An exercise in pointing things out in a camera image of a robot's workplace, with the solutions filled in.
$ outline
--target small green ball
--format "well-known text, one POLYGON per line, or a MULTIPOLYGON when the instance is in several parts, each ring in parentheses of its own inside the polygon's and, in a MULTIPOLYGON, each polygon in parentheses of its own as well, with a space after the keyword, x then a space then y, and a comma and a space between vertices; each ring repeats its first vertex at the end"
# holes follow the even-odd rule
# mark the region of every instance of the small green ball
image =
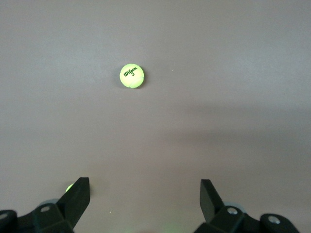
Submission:
POLYGON ((71 185, 69 185, 68 188, 66 189, 66 192, 65 192, 65 193, 67 193, 67 191, 68 191, 73 185, 74 185, 74 183, 72 183, 71 185))
POLYGON ((144 71, 136 64, 127 64, 120 72, 120 80, 128 88, 137 88, 144 82, 144 71))

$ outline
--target black plastic part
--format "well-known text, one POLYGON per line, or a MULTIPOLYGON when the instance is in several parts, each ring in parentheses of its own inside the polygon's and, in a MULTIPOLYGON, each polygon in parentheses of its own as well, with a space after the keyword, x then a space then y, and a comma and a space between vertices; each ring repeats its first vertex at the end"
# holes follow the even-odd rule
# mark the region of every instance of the black plastic part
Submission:
POLYGON ((41 205, 19 218, 13 210, 0 211, 0 233, 73 233, 89 201, 89 179, 81 177, 56 204, 41 205))
POLYGON ((0 211, 0 230, 7 232, 14 227, 16 223, 17 214, 14 210, 1 210, 0 211))
POLYGON ((264 214, 258 221, 237 207, 225 206, 210 180, 201 180, 200 205, 206 223, 195 233, 299 233, 283 216, 264 214), (277 217, 278 221, 271 222, 271 216, 277 217))
POLYGON ((275 214, 264 214, 260 217, 260 222, 262 223, 261 229, 267 230, 269 233, 299 233, 297 228, 285 217, 275 214), (270 216, 275 216, 279 219, 279 223, 272 223, 269 221, 270 216))
POLYGON ((201 180, 200 206, 207 223, 225 206, 210 180, 201 180))
POLYGON ((253 219, 248 214, 244 214, 244 221, 242 225, 243 233, 258 233, 260 232, 260 222, 253 219))
POLYGON ((89 179, 79 178, 56 203, 64 218, 75 227, 90 201, 89 179))
POLYGON ((72 233, 72 227, 69 222, 64 220, 57 205, 41 205, 33 211, 35 231, 38 233, 45 232, 63 232, 72 233))
POLYGON ((210 225, 224 232, 234 233, 241 227, 243 219, 244 213, 240 209, 233 206, 225 206, 216 214, 214 219, 210 222, 210 225), (230 214, 228 211, 230 208, 236 210, 236 213, 230 214))
POLYGON ((206 223, 202 223, 198 229, 195 230, 194 233, 226 233, 221 229, 217 229, 211 225, 207 225, 206 223))

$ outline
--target yellow tennis ball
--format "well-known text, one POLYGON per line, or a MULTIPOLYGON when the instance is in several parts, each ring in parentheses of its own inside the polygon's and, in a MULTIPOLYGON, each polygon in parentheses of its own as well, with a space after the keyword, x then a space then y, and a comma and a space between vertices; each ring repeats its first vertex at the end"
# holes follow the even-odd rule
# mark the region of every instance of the yellow tennis ball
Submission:
POLYGON ((126 87, 137 88, 144 82, 144 71, 136 64, 127 64, 120 72, 120 80, 126 87))
POLYGON ((65 193, 67 193, 67 191, 68 191, 73 185, 74 185, 74 183, 72 183, 71 185, 69 185, 68 188, 66 189, 66 192, 65 192, 65 193))

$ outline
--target gray table surface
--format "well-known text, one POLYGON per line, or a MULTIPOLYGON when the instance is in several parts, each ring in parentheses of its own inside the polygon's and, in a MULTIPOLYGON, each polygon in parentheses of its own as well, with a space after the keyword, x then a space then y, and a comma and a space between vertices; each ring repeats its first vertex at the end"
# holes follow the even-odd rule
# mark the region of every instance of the gray table surface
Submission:
POLYGON ((201 179, 311 227, 310 0, 0 1, 0 209, 88 176, 77 233, 191 233, 201 179), (142 87, 119 80, 127 63, 142 87))

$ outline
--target wilson logo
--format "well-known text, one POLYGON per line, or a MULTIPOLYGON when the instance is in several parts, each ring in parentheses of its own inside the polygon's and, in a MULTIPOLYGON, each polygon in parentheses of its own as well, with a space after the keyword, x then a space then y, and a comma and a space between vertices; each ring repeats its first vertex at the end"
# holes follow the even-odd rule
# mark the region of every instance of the wilson logo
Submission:
POLYGON ((134 67, 133 69, 129 69, 127 72, 125 72, 125 73, 123 73, 123 74, 124 74, 125 77, 126 77, 127 75, 129 75, 130 73, 134 76, 134 73, 133 73, 134 70, 137 70, 137 68, 134 67))

